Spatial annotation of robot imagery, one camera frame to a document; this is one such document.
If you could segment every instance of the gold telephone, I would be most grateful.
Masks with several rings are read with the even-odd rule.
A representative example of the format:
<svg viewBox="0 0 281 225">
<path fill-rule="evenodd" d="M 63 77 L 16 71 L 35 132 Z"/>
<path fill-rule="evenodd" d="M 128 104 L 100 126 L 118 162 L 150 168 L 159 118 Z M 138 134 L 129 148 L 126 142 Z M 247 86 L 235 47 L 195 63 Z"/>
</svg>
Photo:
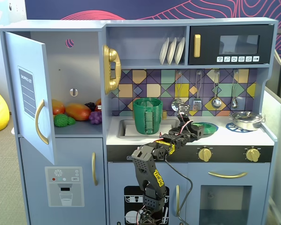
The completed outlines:
<svg viewBox="0 0 281 225">
<path fill-rule="evenodd" d="M 105 94 L 108 94 L 111 90 L 115 90 L 118 87 L 118 83 L 121 79 L 122 68 L 117 51 L 109 48 L 107 45 L 104 45 L 103 48 Z M 111 78 L 111 62 L 116 63 L 116 78 Z"/>
</svg>

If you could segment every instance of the blue burner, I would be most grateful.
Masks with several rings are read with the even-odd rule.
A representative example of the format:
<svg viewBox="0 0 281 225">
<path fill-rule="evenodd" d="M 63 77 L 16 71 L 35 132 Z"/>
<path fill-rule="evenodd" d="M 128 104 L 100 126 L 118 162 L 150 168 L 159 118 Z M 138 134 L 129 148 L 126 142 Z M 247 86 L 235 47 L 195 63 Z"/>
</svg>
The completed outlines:
<svg viewBox="0 0 281 225">
<path fill-rule="evenodd" d="M 248 132 L 251 132 L 251 130 L 241 129 L 241 128 L 235 126 L 233 123 L 227 123 L 226 128 L 228 130 L 230 130 L 230 131 L 238 132 L 238 133 L 248 133 Z"/>
</svg>

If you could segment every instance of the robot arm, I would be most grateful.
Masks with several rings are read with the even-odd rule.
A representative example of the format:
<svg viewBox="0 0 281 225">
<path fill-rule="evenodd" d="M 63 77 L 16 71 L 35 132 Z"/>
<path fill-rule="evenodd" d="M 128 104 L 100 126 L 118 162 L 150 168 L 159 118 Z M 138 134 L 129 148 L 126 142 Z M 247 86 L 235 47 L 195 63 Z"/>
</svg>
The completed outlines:
<svg viewBox="0 0 281 225">
<path fill-rule="evenodd" d="M 167 194 L 164 181 L 156 169 L 155 161 L 180 150 L 188 142 L 203 136 L 203 127 L 192 125 L 188 119 L 188 105 L 179 106 L 180 125 L 160 136 L 160 139 L 142 145 L 132 154 L 136 178 L 143 194 L 143 213 L 139 225 L 158 224 L 162 219 L 164 199 Z"/>
</svg>

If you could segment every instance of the sink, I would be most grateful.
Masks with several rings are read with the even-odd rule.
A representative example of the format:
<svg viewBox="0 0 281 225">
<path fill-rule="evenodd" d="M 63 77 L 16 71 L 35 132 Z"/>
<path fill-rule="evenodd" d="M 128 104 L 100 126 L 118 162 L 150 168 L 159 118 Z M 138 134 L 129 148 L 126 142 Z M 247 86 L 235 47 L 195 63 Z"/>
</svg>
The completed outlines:
<svg viewBox="0 0 281 225">
<path fill-rule="evenodd" d="M 159 133 L 167 133 L 169 129 L 179 125 L 178 120 L 161 120 L 159 131 L 153 135 L 143 135 L 136 131 L 134 120 L 121 120 L 118 128 L 118 138 L 158 138 Z"/>
</svg>

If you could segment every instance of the microwave door handle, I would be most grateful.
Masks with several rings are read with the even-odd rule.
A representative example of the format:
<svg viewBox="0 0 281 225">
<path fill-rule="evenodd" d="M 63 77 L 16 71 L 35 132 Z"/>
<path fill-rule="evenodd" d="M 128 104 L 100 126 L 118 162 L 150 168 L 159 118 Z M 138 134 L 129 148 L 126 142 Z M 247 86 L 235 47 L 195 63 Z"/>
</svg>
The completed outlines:
<svg viewBox="0 0 281 225">
<path fill-rule="evenodd" d="M 199 58 L 200 57 L 200 51 L 201 51 L 201 35 L 195 34 L 193 56 L 195 58 Z"/>
</svg>

